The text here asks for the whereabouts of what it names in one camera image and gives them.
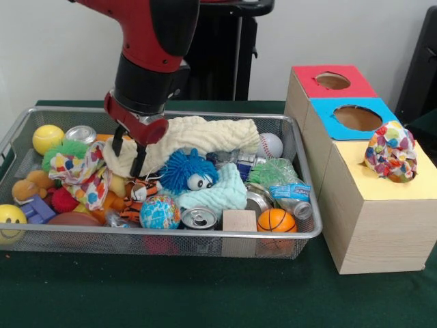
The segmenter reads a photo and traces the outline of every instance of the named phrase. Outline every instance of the light blue cloth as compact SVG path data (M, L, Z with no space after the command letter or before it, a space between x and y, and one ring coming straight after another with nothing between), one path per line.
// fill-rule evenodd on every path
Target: light blue cloth
M208 207L218 218L221 218L224 210L244 210L247 205L246 187L233 163L226 164L218 171L218 182L209 189L184 191L179 196L163 189L160 194L171 196L180 208Z

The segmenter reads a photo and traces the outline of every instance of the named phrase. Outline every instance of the yellow tennis ball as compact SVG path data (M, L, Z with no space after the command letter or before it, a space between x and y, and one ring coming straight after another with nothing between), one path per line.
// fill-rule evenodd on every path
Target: yellow tennis ball
M64 132L55 125L43 125L36 129L32 143L35 150L44 156L52 147L58 146L64 138Z
M14 205L0 205L0 223L26 224L27 219L21 209ZM23 230L0 230L0 244L12 244L18 241L25 232Z

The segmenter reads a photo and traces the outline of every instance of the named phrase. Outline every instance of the teddy bear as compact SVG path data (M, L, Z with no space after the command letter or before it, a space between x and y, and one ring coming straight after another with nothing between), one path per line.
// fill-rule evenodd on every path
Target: teddy bear
M34 195L44 199L48 190L55 187L55 181L42 170L30 172L26 179L17 181L12 187L12 196L19 202L24 202Z

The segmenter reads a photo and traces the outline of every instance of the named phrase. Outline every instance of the orange basketball toy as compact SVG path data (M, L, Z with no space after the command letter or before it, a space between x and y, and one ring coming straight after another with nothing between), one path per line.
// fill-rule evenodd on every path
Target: orange basketball toy
M273 208L258 217L257 230L260 232L297 232L298 227L291 214L280 208Z

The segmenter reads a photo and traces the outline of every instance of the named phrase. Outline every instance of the circular hole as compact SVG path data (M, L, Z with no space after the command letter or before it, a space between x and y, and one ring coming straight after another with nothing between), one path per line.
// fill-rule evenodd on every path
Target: circular hole
M347 105L334 111L335 117L346 127L358 131L373 131L382 125L381 117L368 108Z
M331 90L342 90L350 87L350 81L343 75L324 72L319 74L315 80L322 86Z

